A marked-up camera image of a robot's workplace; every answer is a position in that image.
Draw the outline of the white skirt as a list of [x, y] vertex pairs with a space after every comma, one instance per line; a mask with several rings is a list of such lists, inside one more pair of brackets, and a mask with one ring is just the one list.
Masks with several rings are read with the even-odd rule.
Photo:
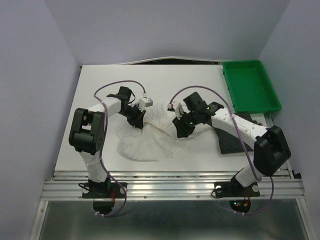
[[165, 103], [156, 103], [146, 108], [142, 129], [129, 125], [126, 120], [119, 121], [115, 127], [118, 154], [136, 162], [161, 162], [177, 154], [191, 139], [212, 129], [200, 124], [189, 137], [177, 138], [175, 116]]

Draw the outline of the dark grey dotted skirt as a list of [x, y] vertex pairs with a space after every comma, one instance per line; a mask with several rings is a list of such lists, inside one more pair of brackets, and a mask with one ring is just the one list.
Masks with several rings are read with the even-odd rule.
[[[263, 125], [262, 122], [252, 119], [249, 113], [236, 113], [236, 115], [259, 126]], [[222, 155], [244, 152], [240, 140], [236, 136], [233, 136], [226, 131], [216, 127], [214, 127], [213, 129], [218, 137], [219, 149]]]

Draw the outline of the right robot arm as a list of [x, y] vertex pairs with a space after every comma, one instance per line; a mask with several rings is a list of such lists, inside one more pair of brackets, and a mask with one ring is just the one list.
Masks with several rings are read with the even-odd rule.
[[230, 111], [223, 105], [207, 104], [197, 92], [184, 100], [188, 112], [180, 103], [171, 101], [167, 109], [175, 113], [173, 124], [177, 138], [187, 138], [199, 124], [209, 125], [237, 137], [242, 147], [253, 150], [253, 160], [241, 169], [230, 182], [231, 192], [242, 195], [253, 182], [262, 177], [271, 177], [291, 157], [291, 151], [283, 130], [274, 125], [271, 128], [250, 122]]

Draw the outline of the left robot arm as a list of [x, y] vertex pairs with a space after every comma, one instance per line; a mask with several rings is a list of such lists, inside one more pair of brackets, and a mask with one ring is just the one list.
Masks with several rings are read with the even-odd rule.
[[135, 104], [131, 101], [132, 90], [121, 86], [118, 93], [108, 94], [105, 99], [90, 108], [77, 108], [74, 112], [69, 144], [82, 157], [88, 171], [87, 183], [80, 187], [88, 194], [106, 197], [111, 193], [111, 177], [103, 166], [102, 152], [108, 128], [109, 117], [120, 114], [127, 119], [129, 125], [142, 129], [146, 108], [153, 101], [144, 92]]

